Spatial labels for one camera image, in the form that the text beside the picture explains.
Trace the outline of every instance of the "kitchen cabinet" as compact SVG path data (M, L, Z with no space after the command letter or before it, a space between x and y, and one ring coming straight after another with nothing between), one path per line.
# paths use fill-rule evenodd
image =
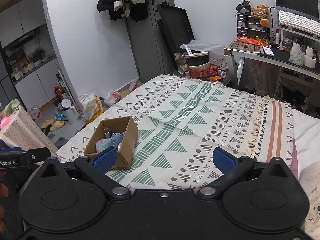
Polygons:
M5 108L5 106L7 104L10 103L9 99L7 98L7 95L5 94L4 89L3 89L2 86L0 86L0 103L1 103L1 106L2 106L3 109Z
M7 69L5 68L2 56L0 54L0 80L3 80L8 75Z
M18 4L0 13L0 41L2 47L7 46L23 34Z
M49 100L55 98L56 96L54 93L54 87L60 86L57 77L55 76L58 73L56 67L57 62L58 60L55 58L36 70Z
M12 85L11 79L9 76L6 76L3 80L1 80L1 85L9 99L9 101L14 100L18 97L14 86Z
M27 109L34 105L41 107L49 102L36 71L19 81L15 87Z
M46 23L42 0L23 0L18 5L24 34Z

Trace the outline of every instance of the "white keyboard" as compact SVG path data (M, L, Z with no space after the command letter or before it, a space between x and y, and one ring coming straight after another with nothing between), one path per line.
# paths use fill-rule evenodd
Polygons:
M320 23L309 18L279 10L279 24L315 34L320 37Z

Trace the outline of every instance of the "white bottle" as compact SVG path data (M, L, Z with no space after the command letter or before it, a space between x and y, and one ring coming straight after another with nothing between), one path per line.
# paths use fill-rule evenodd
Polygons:
M280 44L280 30L277 29L276 30L276 44Z

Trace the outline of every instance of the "patterned blanket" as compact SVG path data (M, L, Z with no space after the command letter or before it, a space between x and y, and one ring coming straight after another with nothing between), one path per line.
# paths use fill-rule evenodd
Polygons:
M222 174L212 161L221 146L256 161L282 157L291 164L293 116L289 105L200 80L161 75L113 105L66 143L62 162L83 154L102 119L131 115L138 125L132 167L108 176L128 188L204 186Z

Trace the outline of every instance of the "wicker basket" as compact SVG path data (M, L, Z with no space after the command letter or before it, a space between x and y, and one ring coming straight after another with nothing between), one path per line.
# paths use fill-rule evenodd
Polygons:
M268 11L269 7L265 6L251 7L251 16L258 19L267 19Z

